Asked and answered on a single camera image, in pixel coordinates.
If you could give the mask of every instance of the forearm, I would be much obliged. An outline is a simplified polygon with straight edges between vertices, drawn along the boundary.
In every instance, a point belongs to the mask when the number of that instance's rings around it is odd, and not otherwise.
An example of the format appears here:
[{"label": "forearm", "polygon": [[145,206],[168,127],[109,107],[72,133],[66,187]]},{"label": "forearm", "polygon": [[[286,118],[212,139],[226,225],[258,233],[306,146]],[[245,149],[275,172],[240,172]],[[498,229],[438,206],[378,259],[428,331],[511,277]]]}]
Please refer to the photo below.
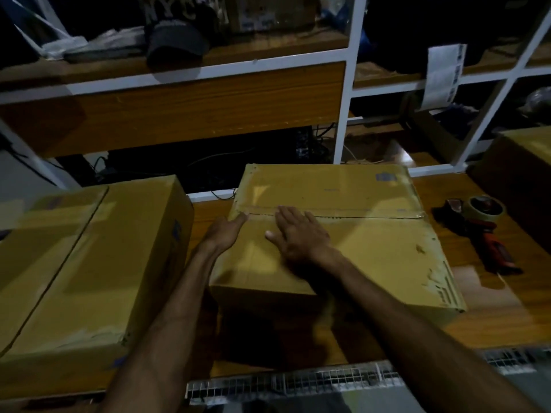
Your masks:
[{"label": "forearm", "polygon": [[219,251],[194,251],[174,292],[109,388],[102,411],[171,412],[185,391],[203,292]]},{"label": "forearm", "polygon": [[359,306],[389,360],[428,412],[541,411],[472,351],[411,312],[340,254],[327,254],[320,264]]}]

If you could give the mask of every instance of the hand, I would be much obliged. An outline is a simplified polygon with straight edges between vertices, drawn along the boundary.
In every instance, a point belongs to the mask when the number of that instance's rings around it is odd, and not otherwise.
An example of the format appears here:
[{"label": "hand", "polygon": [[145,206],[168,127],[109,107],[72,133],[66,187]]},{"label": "hand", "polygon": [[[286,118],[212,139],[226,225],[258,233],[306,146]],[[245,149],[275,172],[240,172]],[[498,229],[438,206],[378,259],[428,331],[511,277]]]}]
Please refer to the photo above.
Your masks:
[{"label": "hand", "polygon": [[217,217],[208,228],[201,243],[213,246],[217,254],[223,253],[233,246],[241,227],[248,219],[249,216],[245,213],[239,213],[232,221],[228,221],[223,216]]},{"label": "hand", "polygon": [[294,207],[280,206],[275,212],[275,223],[280,232],[267,231],[265,236],[288,263],[317,263],[328,250],[333,250],[329,234],[309,211],[302,215]]}]

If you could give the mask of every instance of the human arm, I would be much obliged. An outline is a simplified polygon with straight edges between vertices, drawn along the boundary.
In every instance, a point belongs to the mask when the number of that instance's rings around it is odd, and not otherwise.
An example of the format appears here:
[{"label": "human arm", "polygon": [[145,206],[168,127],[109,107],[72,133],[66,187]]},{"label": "human arm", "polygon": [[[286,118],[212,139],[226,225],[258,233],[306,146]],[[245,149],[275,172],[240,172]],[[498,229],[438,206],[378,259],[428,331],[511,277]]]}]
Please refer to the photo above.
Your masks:
[{"label": "human arm", "polygon": [[472,351],[370,281],[331,246],[313,215],[279,208],[266,237],[291,264],[313,264],[341,285],[427,412],[542,412]]},{"label": "human arm", "polygon": [[189,378],[190,355],[210,272],[247,220],[219,217],[193,251],[182,278],[159,315],[109,386],[101,413],[173,413]]}]

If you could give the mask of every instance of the roll of tape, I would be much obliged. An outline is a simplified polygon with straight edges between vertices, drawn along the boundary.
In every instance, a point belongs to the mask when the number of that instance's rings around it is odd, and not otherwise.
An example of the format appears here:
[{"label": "roll of tape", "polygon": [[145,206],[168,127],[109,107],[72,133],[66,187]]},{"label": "roll of tape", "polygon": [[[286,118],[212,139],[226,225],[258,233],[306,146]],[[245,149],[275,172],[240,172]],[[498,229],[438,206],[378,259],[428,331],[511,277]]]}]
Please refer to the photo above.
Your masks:
[{"label": "roll of tape", "polygon": [[[488,211],[481,211],[473,205],[476,201],[480,201],[480,198],[490,199],[492,201],[492,205]],[[495,198],[488,197],[487,195],[476,195],[463,202],[462,213],[466,219],[476,219],[495,223],[496,220],[505,213],[505,206],[501,201]]]}]

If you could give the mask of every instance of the person's left hand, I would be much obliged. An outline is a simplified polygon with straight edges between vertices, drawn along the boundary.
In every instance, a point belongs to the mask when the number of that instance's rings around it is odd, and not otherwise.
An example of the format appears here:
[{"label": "person's left hand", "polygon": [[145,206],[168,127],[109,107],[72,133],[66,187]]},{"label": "person's left hand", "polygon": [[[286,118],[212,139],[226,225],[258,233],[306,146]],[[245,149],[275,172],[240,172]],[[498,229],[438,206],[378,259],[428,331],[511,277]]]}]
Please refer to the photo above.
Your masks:
[{"label": "person's left hand", "polygon": [[245,213],[239,213],[232,221],[228,221],[223,216],[217,217],[201,242],[214,246],[216,252],[221,254],[232,247],[238,238],[239,230],[248,218],[249,216]]}]

